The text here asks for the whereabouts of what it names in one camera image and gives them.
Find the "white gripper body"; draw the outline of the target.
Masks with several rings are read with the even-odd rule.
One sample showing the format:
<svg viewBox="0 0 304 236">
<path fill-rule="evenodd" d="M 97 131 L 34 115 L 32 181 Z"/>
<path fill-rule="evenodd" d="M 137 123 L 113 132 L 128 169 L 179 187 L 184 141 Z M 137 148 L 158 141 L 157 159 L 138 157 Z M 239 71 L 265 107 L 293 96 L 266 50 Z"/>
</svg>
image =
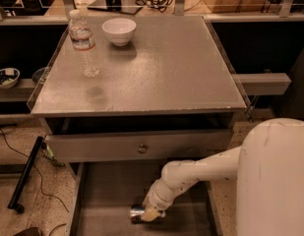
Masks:
<svg viewBox="0 0 304 236">
<path fill-rule="evenodd" d="M 160 178 L 148 191 L 147 205 L 158 210 L 166 210 L 184 193 L 184 190 L 185 184 L 182 181 Z"/>
</svg>

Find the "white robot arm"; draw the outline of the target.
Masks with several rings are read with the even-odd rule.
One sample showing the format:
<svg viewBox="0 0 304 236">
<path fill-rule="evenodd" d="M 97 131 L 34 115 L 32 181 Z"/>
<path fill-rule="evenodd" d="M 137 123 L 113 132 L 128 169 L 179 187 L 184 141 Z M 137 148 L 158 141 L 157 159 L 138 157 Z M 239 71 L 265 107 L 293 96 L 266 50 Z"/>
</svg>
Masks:
<svg viewBox="0 0 304 236">
<path fill-rule="evenodd" d="M 240 147 L 165 164 L 143 201 L 142 220 L 155 220 L 200 181 L 232 179 L 237 236 L 304 236 L 304 121 L 267 120 Z"/>
</svg>

